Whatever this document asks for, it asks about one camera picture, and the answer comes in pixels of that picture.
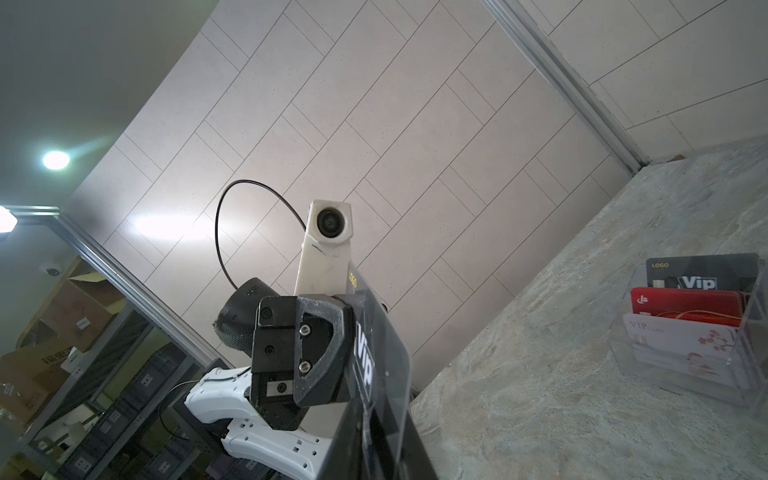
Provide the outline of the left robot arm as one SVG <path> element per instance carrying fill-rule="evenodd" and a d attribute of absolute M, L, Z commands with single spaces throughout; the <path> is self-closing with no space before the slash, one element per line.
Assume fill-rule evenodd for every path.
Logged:
<path fill-rule="evenodd" d="M 231 457 L 293 479 L 317 479 L 332 442 L 301 431 L 310 408 L 344 401 L 354 315 L 327 295 L 281 296 L 253 278 L 230 296 L 214 331 L 246 354 L 247 367 L 210 369 L 184 405 L 203 427 L 219 429 Z"/>

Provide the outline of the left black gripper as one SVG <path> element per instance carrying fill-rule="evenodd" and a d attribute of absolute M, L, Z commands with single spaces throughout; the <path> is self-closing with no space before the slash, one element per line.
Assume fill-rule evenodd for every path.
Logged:
<path fill-rule="evenodd" d="M 274 430 L 295 431 L 314 406 L 350 399 L 351 306 L 327 295 L 265 297 L 257 310 L 249 400 Z"/>

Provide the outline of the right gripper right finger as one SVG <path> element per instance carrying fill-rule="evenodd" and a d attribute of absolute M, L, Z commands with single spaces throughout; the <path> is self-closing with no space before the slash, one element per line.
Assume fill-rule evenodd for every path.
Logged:
<path fill-rule="evenodd" d="M 410 414 L 406 417 L 401 456 L 395 478 L 398 480 L 438 479 Z"/>

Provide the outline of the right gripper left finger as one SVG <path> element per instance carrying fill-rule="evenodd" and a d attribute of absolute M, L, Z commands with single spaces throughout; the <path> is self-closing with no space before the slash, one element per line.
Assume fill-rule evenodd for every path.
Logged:
<path fill-rule="evenodd" d="M 361 401 L 347 404 L 320 470 L 320 480 L 373 479 L 364 458 L 363 414 Z"/>

